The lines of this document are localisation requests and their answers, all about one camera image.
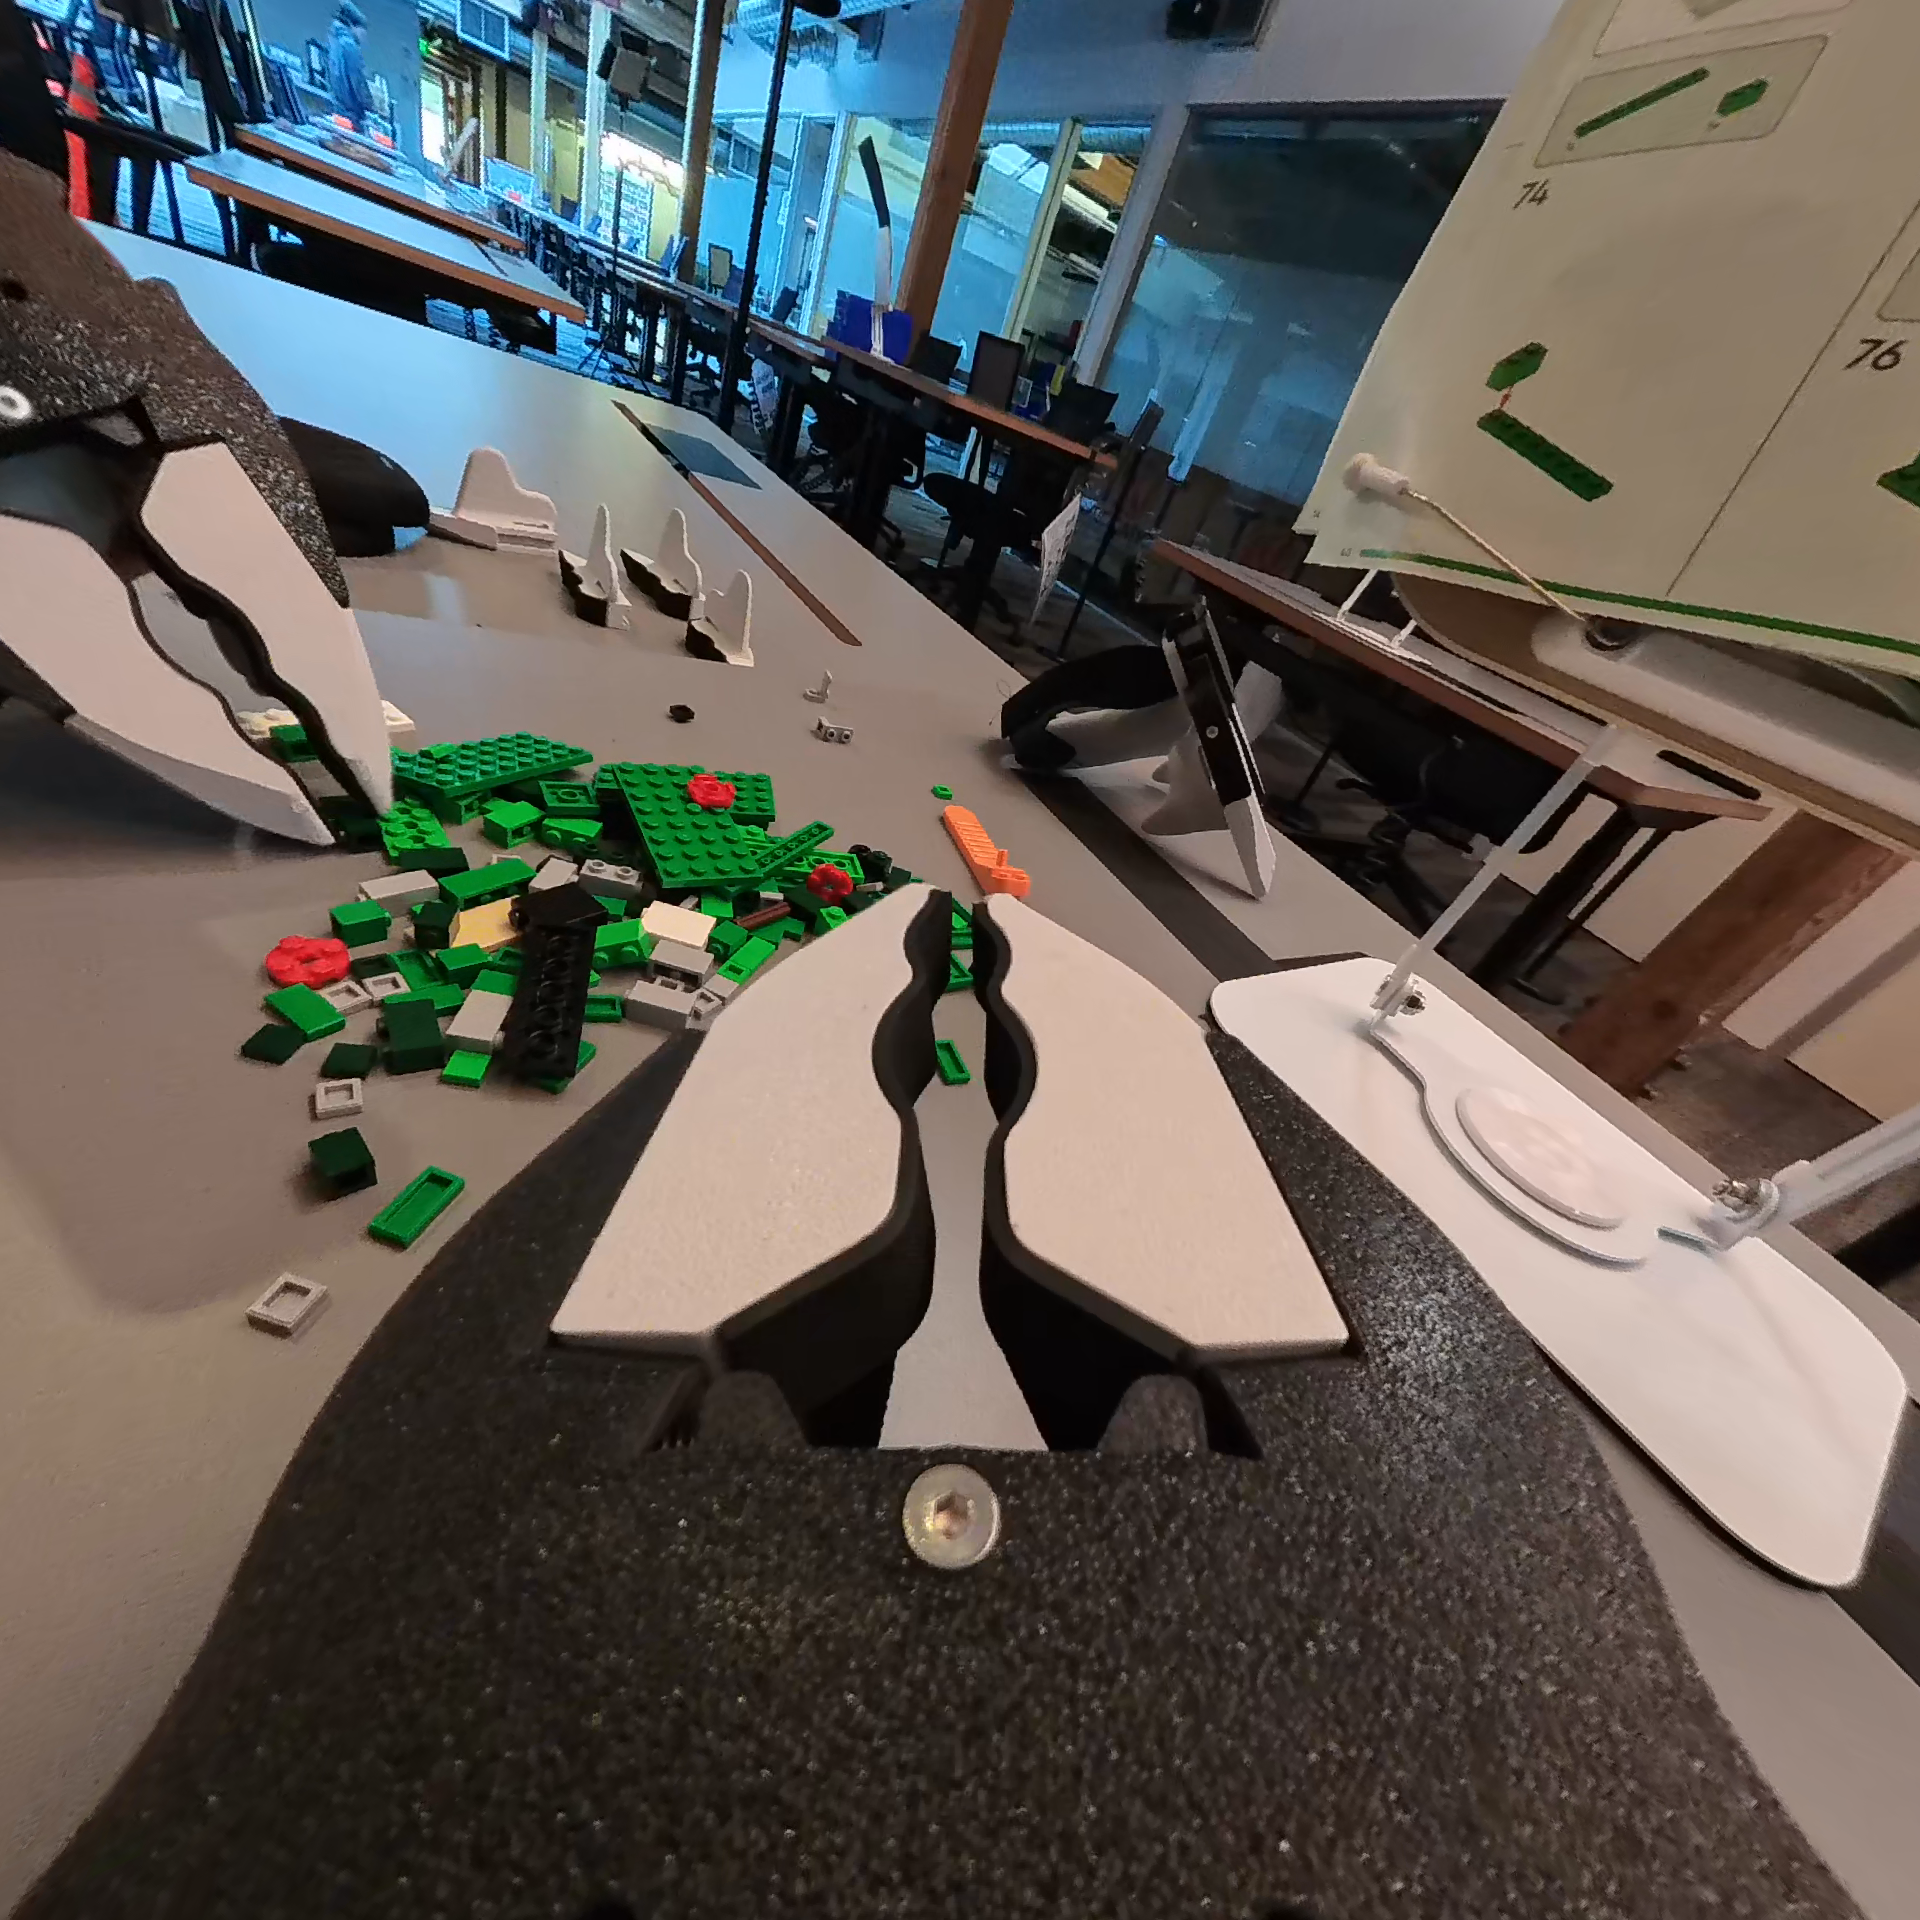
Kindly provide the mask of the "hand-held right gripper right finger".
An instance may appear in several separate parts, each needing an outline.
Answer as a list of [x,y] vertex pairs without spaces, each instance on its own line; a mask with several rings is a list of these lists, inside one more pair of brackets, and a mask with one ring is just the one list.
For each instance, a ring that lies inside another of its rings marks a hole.
[[997,1120],[988,1247],[1176,1362],[1337,1352],[1350,1328],[1202,1024],[1022,899],[972,916]]

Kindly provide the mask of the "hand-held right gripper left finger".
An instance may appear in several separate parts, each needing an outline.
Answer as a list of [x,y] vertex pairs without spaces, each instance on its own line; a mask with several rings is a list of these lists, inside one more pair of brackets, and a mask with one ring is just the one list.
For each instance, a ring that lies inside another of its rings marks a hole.
[[932,1221],[915,1108],[952,906],[942,887],[902,887],[690,1038],[555,1342],[731,1366],[749,1332]]

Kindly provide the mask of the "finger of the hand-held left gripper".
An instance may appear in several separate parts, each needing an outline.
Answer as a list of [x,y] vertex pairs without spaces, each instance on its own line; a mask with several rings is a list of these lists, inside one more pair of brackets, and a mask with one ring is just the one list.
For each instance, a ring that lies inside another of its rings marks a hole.
[[3,646],[4,687],[106,753],[233,821],[333,843],[299,781],[152,643],[127,584],[78,534],[3,517]]
[[233,643],[235,669],[299,713],[306,739],[350,792],[389,810],[392,745],[357,617],[229,443],[161,453],[135,523],[167,584]]

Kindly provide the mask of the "pile of lego pieces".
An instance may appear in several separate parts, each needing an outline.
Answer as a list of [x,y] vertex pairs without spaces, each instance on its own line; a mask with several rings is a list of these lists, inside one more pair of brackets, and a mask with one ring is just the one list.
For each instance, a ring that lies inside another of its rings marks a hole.
[[[264,1019],[238,1045],[272,1068],[311,1052],[316,1083],[386,1070],[558,1093],[596,1058],[597,1026],[700,1030],[786,954],[922,881],[825,819],[783,824],[763,772],[593,758],[532,730],[396,751],[389,810],[334,794],[321,818],[382,867],[320,931],[289,934],[344,940],[351,970],[277,987],[261,967]],[[514,899],[567,880],[609,912],[581,1060],[567,1081],[522,1083],[494,1057],[522,959]]]

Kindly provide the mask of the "black long lego brick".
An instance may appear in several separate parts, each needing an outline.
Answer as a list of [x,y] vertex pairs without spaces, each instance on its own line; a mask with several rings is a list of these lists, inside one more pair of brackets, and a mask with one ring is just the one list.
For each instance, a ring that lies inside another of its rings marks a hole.
[[567,1081],[581,1060],[596,931],[609,912],[582,881],[567,880],[515,896],[511,923],[522,959],[496,1063],[522,1083]]

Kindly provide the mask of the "white wedge-shaped plastic part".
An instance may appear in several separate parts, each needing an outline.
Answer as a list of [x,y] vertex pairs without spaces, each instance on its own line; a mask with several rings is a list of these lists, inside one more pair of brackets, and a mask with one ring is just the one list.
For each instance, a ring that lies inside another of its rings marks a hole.
[[431,509],[426,531],[445,542],[490,551],[542,557],[558,551],[553,498],[524,487],[507,455],[491,443],[480,443],[466,455],[454,506]]

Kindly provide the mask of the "orange brick separator tool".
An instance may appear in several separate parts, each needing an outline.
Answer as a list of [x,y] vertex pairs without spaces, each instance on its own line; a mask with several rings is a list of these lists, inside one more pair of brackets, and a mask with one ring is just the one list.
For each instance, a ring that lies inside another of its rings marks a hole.
[[993,833],[988,833],[978,812],[962,804],[947,802],[940,819],[965,867],[972,875],[972,881],[987,896],[1030,896],[1030,873],[1015,862],[1009,849],[997,846]]

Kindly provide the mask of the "black and white device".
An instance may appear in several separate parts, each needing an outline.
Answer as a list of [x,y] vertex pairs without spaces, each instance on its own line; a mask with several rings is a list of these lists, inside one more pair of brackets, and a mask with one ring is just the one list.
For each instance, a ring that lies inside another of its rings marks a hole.
[[1212,610],[1194,604],[1176,613],[1157,652],[1113,646],[1026,682],[1002,703],[999,736],[1022,770],[1040,775],[1160,755],[1164,797],[1140,833],[1226,829],[1244,890],[1263,899],[1278,854],[1252,739],[1282,703],[1280,674],[1259,665],[1237,671]]

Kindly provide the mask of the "dark flat mat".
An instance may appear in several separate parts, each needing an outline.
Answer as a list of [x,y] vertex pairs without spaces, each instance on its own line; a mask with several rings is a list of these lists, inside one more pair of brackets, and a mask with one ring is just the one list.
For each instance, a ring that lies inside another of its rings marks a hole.
[[640,421],[640,433],[669,464],[690,476],[736,486],[742,489],[760,489],[760,478],[746,469],[736,457],[700,433],[683,433],[676,426],[652,424]]

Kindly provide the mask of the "wooden side table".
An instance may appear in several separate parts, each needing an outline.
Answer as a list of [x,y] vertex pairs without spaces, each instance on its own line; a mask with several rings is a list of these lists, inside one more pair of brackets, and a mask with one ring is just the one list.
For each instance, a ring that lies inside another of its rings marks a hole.
[[[1600,717],[1441,646],[1422,626],[1401,637],[1299,584],[1174,542],[1154,542],[1150,555],[1240,615],[1282,627],[1301,649],[1320,649],[1376,683],[1397,686],[1530,763],[1564,775],[1584,751],[1599,745]],[[1531,973],[1550,947],[1564,942],[1581,901],[1599,895],[1613,870],[1626,867],[1625,854],[1639,833],[1662,848],[1714,819],[1759,819],[1778,799],[1787,821],[1703,895],[1625,981],[1571,1019],[1564,1044],[1574,1058],[1619,1092],[1641,1092],[1654,1071],[1797,967],[1886,881],[1916,867],[1910,834],[1872,834],[1774,785],[1748,795],[1748,785],[1743,766],[1621,727],[1616,742],[1581,775],[1571,802],[1580,806],[1596,795],[1611,812],[1553,870],[1470,974],[1486,991],[1501,991]]]

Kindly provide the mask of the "white book stand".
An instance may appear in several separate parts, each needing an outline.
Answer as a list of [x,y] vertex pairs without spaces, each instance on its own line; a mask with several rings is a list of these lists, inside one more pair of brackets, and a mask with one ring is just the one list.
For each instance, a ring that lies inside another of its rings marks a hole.
[[1441,939],[1623,738],[1594,727],[1475,880],[1394,961],[1224,984],[1212,1019],[1464,1250],[1531,1342],[1743,1548],[1859,1578],[1907,1374],[1765,1231],[1916,1162],[1916,1108],[1706,1194],[1452,1000]]

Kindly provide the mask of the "black pole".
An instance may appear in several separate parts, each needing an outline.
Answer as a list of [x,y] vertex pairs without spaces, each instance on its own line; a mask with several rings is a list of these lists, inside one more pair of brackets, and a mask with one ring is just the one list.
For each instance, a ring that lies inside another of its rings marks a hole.
[[741,268],[741,297],[733,301],[733,322],[727,332],[727,354],[722,360],[722,381],[717,402],[717,426],[722,435],[731,435],[738,399],[741,399],[741,372],[746,360],[746,339],[752,319],[752,301],[755,301],[755,279],[757,279],[757,254],[761,244],[761,231],[765,219],[765,207],[771,200],[773,187],[773,163],[774,149],[779,137],[782,123],[782,95],[783,79],[790,59],[790,45],[797,21],[797,1],[782,1],[779,8],[779,29],[777,42],[771,59],[771,85],[765,96],[765,112],[761,116],[761,132],[757,144],[757,171],[755,171],[755,198],[750,207],[750,221],[746,234],[746,251],[742,256]]

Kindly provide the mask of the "black office chair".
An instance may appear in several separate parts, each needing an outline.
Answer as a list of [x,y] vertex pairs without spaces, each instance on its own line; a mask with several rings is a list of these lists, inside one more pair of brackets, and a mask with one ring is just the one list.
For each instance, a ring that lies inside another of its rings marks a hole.
[[983,449],[1006,443],[1002,481],[987,487],[954,475],[930,471],[924,491],[947,512],[947,547],[968,542],[971,551],[958,572],[954,617],[972,629],[983,605],[994,605],[1009,617],[1006,602],[993,589],[993,572],[1006,547],[1033,547],[1043,533],[1068,505],[1072,489],[1086,478],[1093,459],[1091,443],[1108,424],[1117,395],[1068,379],[1049,406],[1040,426],[1058,439],[1079,446],[1076,453],[1043,443],[1020,433],[1002,433],[981,421],[966,421],[965,412],[944,407],[944,419],[968,424],[983,439]]

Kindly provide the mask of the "long wooden desk row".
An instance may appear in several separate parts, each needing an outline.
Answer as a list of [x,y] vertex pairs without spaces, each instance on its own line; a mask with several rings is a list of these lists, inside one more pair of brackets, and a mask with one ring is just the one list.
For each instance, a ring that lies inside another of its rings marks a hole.
[[755,346],[782,346],[797,355],[803,355],[811,365],[833,361],[850,369],[861,369],[894,395],[913,396],[940,412],[965,416],[987,437],[1036,443],[1072,461],[1093,464],[1097,467],[1117,465],[1117,450],[1108,446],[1084,443],[1071,435],[1045,426],[1037,421],[1025,419],[1004,407],[994,407],[972,395],[954,391],[939,379],[932,379],[900,361],[892,361],[889,357],[873,352],[856,349],[844,343],[823,343],[755,312],[749,314],[749,339],[755,343]]

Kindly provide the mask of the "wooden pillar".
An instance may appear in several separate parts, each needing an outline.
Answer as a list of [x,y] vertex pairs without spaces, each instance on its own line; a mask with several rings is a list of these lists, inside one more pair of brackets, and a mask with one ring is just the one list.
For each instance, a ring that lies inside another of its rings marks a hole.
[[958,12],[900,269],[897,306],[910,314],[916,337],[932,329],[1015,8],[1015,1],[966,1]]

